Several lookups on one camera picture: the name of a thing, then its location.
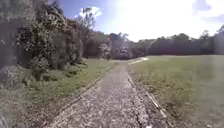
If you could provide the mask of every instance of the green lawn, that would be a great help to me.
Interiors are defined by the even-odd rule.
[[[25,86],[0,90],[0,112],[5,116],[9,127],[27,127],[32,122],[36,122],[33,127],[39,127],[43,119],[51,120],[62,106],[87,89],[89,83],[116,65],[115,62],[106,60],[84,61],[87,67],[77,65],[64,71],[48,71],[39,81],[28,75],[23,80]]]
[[[224,126],[224,57],[149,58],[131,65],[131,74],[156,96],[177,127]]]

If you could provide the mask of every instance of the grass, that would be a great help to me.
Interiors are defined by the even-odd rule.
[[[224,57],[150,57],[130,69],[177,127],[224,126]]]
[[[6,115],[6,120],[9,118],[7,120],[9,126],[39,127],[43,120],[54,117],[68,100],[78,96],[89,83],[116,64],[96,59],[88,59],[85,62],[87,67],[77,65],[64,71],[48,71],[39,81],[29,75],[23,80],[24,86],[14,90],[0,90],[0,100],[3,101],[0,104],[5,105],[0,107],[0,111]],[[14,108],[15,104],[17,104],[16,108],[22,110],[8,111],[8,108]]]

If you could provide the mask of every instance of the gravel path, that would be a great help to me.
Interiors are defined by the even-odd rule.
[[[46,128],[167,128],[150,100],[117,66]]]

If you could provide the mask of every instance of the sky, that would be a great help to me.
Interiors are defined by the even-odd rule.
[[[95,30],[127,33],[133,41],[179,33],[198,38],[224,24],[224,0],[60,0],[60,5],[68,18],[94,7]]]

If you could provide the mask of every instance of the treeline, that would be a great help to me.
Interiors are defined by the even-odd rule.
[[[130,42],[132,57],[146,55],[213,55],[224,54],[224,26],[213,36],[204,31],[198,38],[181,33],[171,37]]]
[[[68,19],[57,1],[0,2],[0,68],[21,65],[38,77],[47,69],[82,64],[82,57],[108,54],[107,35],[93,31],[92,8]]]

